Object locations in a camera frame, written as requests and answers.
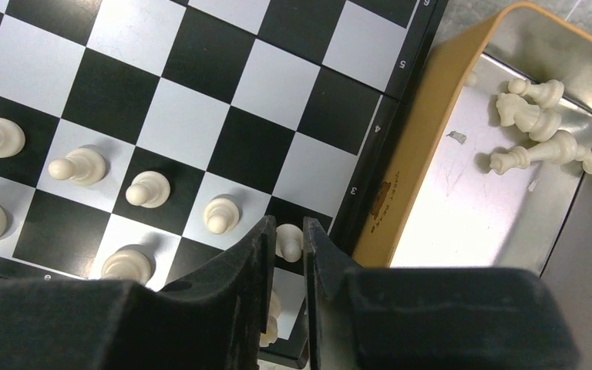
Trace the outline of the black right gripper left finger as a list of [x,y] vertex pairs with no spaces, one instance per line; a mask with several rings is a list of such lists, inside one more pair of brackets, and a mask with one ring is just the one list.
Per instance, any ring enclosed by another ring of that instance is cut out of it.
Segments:
[[128,280],[0,278],[0,369],[256,369],[276,220],[152,291]]

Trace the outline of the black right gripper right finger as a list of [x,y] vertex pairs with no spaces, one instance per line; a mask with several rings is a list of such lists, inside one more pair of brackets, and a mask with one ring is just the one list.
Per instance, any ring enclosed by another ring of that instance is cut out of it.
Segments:
[[367,268],[303,226],[313,369],[575,369],[549,288],[509,267]]

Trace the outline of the white chess rook piece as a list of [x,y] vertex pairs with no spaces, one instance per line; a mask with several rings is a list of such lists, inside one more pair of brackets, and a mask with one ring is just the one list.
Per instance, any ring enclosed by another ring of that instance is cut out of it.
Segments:
[[281,301],[275,291],[271,292],[268,308],[267,324],[265,332],[261,332],[259,346],[266,348],[274,344],[278,339],[278,318],[282,312]]

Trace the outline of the white chess bishop piece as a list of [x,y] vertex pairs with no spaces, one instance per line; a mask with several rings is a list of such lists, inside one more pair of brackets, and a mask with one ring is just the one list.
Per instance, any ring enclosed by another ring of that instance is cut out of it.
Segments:
[[507,153],[493,153],[489,167],[498,175],[519,168],[526,169],[532,162],[550,162],[563,165],[576,159],[578,143],[566,130],[558,130],[548,140],[530,148],[515,146]]

